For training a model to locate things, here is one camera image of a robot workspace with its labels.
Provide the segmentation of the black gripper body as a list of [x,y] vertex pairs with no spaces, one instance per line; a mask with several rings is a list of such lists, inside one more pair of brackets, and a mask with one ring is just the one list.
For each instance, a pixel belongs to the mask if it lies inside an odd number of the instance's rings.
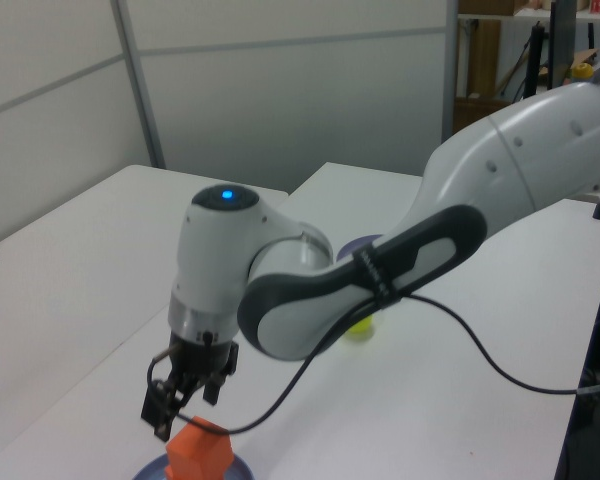
[[223,386],[226,377],[233,374],[232,341],[197,344],[172,335],[169,346],[176,347],[169,355],[169,379],[173,380],[178,388],[189,388],[196,382],[207,381]]

